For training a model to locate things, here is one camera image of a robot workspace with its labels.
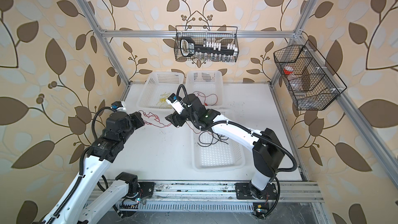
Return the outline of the red alligator clip lead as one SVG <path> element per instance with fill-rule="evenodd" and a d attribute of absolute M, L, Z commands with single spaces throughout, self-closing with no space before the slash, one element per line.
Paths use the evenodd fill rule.
<path fill-rule="evenodd" d="M 218 96 L 214 93 L 206 95 L 203 92 L 195 91 L 193 94 L 196 95 L 205 106 L 216 106 L 218 104 Z"/>

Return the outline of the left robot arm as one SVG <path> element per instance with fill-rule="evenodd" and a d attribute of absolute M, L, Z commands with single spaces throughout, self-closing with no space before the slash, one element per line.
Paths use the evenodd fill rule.
<path fill-rule="evenodd" d="M 139 112 L 114 111 L 106 120 L 102 135 L 86 148 L 79 160 L 79 171 L 43 224 L 96 224 L 123 197 L 140 198 L 137 176 L 120 173 L 92 203 L 87 201 L 104 173 L 123 150 L 128 138 L 145 125 Z"/>

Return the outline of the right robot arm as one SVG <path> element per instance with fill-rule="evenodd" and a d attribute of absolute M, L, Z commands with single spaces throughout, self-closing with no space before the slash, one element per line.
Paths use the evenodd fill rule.
<path fill-rule="evenodd" d="M 277 174 L 297 169 L 296 159 L 283 148 L 275 132 L 269 128 L 255 130 L 234 122 L 217 110 L 207 109 L 194 94 L 180 97 L 172 93 L 166 102 L 174 112 L 165 119 L 175 127 L 182 127 L 189 121 L 201 132 L 226 137 L 252 152 L 256 171 L 247 186 L 247 192 L 255 199 L 268 200 L 267 190 L 272 189 L 273 181 L 276 183 L 274 204 L 267 209 L 257 208 L 254 211 L 257 218 L 266 219 L 279 203 L 282 191 Z"/>

